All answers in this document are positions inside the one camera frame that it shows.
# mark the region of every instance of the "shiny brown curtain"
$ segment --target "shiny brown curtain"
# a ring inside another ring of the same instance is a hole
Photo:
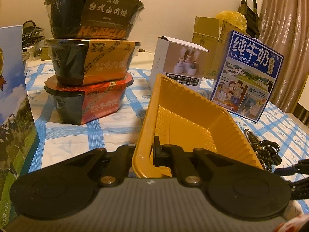
[[[290,112],[309,73],[309,0],[263,0],[260,33],[263,43],[284,55],[271,102]]]

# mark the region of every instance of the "table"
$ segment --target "table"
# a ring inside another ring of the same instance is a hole
[[[52,63],[31,62],[26,85],[40,144],[30,171],[95,148],[105,147],[110,152],[120,145],[136,143],[151,96],[147,82],[150,70],[141,68],[149,68],[149,64],[151,67],[152,58],[153,54],[148,53],[146,59],[133,59],[129,72],[133,75],[134,83],[126,89],[118,112],[80,126],[61,122],[52,99],[44,90],[44,82],[54,75]],[[211,80],[203,79],[199,93],[207,97],[211,85]],[[282,164],[279,167],[288,167],[309,158],[309,135],[272,103],[267,104],[258,123],[234,114],[232,117],[241,130],[251,129],[260,139],[275,141],[281,146]],[[304,176],[297,174],[285,178],[296,181]],[[309,200],[300,200],[298,203],[304,213],[309,213]]]

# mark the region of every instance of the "yellow plastic tray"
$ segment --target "yellow plastic tray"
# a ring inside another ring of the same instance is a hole
[[[132,159],[138,177],[171,176],[169,168],[153,165],[154,135],[161,144],[178,145],[187,152],[204,148],[262,169],[226,110],[162,74],[157,75]]]

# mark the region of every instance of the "coiled braided cable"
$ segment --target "coiled braided cable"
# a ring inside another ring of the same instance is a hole
[[[25,27],[27,23],[32,23],[33,26]],[[23,48],[29,47],[43,39],[45,39],[44,36],[41,36],[40,34],[43,33],[43,29],[36,27],[36,23],[32,20],[26,21],[23,24]]]

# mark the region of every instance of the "metal screw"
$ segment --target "metal screw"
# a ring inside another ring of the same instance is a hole
[[[101,178],[101,182],[104,184],[112,184],[116,181],[116,178],[113,176],[104,176]]]
[[[198,176],[188,176],[186,177],[185,181],[189,184],[197,184],[200,182],[200,178]]]

